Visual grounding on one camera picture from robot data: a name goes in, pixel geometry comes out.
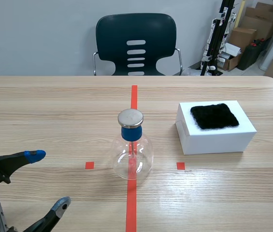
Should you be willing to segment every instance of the black foam pad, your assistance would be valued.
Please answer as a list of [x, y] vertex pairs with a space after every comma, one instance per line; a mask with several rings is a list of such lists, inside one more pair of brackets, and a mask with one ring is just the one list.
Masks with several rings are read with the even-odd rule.
[[221, 129], [239, 125], [237, 118], [227, 105], [194, 106], [191, 113], [201, 129]]

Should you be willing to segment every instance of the floor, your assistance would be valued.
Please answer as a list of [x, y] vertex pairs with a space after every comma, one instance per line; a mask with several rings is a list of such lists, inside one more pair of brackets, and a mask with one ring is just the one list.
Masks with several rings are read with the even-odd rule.
[[235, 68], [231, 71], [223, 71], [221, 69], [218, 69], [219, 71], [223, 72], [222, 76], [263, 76], [265, 74], [265, 71], [259, 69], [259, 64], [261, 62], [263, 57], [259, 57], [258, 60], [251, 65], [246, 70], [239, 70], [238, 68]]

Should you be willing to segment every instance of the glass flask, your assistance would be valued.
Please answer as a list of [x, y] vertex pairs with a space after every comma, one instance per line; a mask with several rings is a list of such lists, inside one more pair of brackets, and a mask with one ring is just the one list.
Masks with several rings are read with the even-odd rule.
[[136, 109], [126, 109], [118, 115], [121, 134], [112, 144], [113, 169], [124, 179], [146, 178], [153, 163], [150, 139], [143, 134], [144, 116]]

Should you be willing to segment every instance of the blue cap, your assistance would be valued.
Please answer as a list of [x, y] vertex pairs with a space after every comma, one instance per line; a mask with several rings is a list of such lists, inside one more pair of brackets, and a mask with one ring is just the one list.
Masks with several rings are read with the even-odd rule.
[[124, 140], [127, 140], [129, 142], [137, 141], [141, 138], [143, 134], [142, 126], [139, 126], [137, 128], [128, 129], [121, 127], [121, 136]]

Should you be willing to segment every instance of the wooden table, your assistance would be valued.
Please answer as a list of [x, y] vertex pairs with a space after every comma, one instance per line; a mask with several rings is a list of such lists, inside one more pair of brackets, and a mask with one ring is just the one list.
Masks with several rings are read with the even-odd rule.
[[[127, 181], [114, 174], [109, 152], [131, 85], [155, 152], [138, 183], [138, 231], [273, 232], [273, 79], [263, 76], [0, 77], [0, 155], [47, 152], [0, 184], [8, 224], [22, 231], [71, 196], [53, 231], [125, 231]], [[256, 136], [243, 154], [183, 155], [178, 103], [215, 100], [238, 100]]]

